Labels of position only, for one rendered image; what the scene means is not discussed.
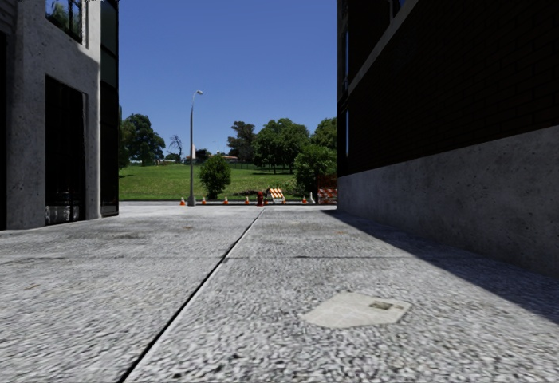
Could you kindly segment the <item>dark brick building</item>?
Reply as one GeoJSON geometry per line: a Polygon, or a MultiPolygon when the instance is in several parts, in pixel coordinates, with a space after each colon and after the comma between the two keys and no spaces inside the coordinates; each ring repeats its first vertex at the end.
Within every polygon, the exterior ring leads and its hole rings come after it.
{"type": "Polygon", "coordinates": [[[337,0],[338,207],[559,279],[559,0],[337,0]]]}

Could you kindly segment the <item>trees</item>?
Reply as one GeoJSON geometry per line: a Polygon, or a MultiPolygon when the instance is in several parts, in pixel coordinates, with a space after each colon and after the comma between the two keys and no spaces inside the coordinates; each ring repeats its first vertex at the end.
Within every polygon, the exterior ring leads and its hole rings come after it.
{"type": "Polygon", "coordinates": [[[274,171],[283,166],[293,173],[297,155],[308,144],[324,146],[337,153],[335,117],[322,120],[314,132],[288,118],[270,120],[259,132],[243,121],[234,122],[232,129],[235,135],[227,139],[229,154],[274,171]]]}
{"type": "Polygon", "coordinates": [[[125,168],[131,160],[143,166],[163,159],[165,142],[152,128],[149,118],[142,114],[131,114],[121,121],[118,165],[125,168]]]}

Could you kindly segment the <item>pale concrete building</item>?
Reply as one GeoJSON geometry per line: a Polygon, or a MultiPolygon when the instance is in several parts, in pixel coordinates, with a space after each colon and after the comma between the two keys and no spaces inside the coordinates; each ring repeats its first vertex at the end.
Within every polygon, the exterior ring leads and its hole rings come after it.
{"type": "Polygon", "coordinates": [[[119,212],[119,0],[0,0],[0,231],[119,212]]]}

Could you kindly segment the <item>bare tree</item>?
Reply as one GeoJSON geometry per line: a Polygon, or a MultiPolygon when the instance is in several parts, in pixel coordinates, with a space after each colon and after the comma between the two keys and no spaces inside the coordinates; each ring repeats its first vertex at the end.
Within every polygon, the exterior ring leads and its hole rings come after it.
{"type": "Polygon", "coordinates": [[[183,143],[177,134],[170,136],[170,142],[168,146],[167,159],[174,160],[176,163],[181,161],[183,154],[183,143]]]}

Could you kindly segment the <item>grey street lamp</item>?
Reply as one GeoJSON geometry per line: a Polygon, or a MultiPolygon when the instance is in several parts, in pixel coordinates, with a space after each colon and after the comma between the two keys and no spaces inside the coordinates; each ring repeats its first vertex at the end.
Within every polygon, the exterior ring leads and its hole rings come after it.
{"type": "Polygon", "coordinates": [[[190,182],[189,182],[189,196],[187,199],[187,206],[194,207],[196,205],[196,199],[194,196],[194,161],[195,161],[195,146],[193,142],[193,115],[195,98],[197,95],[203,95],[203,91],[197,89],[191,99],[191,112],[190,112],[190,182]]]}

